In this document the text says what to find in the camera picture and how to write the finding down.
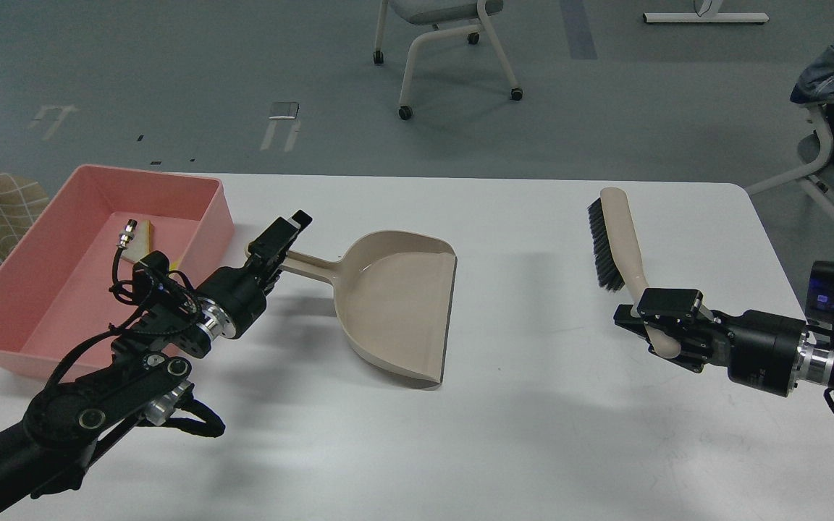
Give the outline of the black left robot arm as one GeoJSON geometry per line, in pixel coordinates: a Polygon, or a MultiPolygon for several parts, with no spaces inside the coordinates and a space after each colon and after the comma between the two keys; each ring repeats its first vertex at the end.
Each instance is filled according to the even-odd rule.
{"type": "Polygon", "coordinates": [[[16,425],[0,432],[0,512],[24,498],[79,489],[84,475],[135,428],[174,428],[217,438],[222,419],[195,398],[192,359],[215,339],[239,339],[264,313],[304,211],[278,218],[248,245],[241,267],[198,286],[153,251],[113,277],[130,317],[73,347],[16,425]]]}

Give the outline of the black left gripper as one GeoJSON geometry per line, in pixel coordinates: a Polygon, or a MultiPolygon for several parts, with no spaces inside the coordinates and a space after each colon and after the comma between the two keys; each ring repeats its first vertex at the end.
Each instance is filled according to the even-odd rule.
{"type": "Polygon", "coordinates": [[[222,336],[239,339],[264,313],[267,296],[274,289],[276,270],[297,236],[313,218],[298,210],[290,218],[279,217],[246,246],[246,263],[222,266],[196,288],[199,297],[211,301],[224,318],[222,336]]]}

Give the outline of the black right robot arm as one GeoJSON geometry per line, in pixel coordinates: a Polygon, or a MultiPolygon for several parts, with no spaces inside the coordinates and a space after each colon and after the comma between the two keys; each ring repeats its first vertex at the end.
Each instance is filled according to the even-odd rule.
{"type": "Polygon", "coordinates": [[[638,304],[618,306],[613,323],[642,339],[659,327],[681,347],[674,363],[693,373],[725,367],[732,382],[782,398],[801,381],[823,386],[834,415],[834,263],[813,264],[804,319],[758,310],[731,316],[702,300],[691,288],[649,288],[638,304]]]}

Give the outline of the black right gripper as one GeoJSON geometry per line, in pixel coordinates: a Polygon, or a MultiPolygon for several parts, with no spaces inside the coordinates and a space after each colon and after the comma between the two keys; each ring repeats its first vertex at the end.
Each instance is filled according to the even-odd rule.
{"type": "Polygon", "coordinates": [[[638,304],[619,305],[613,323],[649,344],[653,355],[693,373],[725,367],[733,383],[787,398],[806,323],[748,310],[731,316],[704,307],[695,288],[646,288],[638,304]]]}

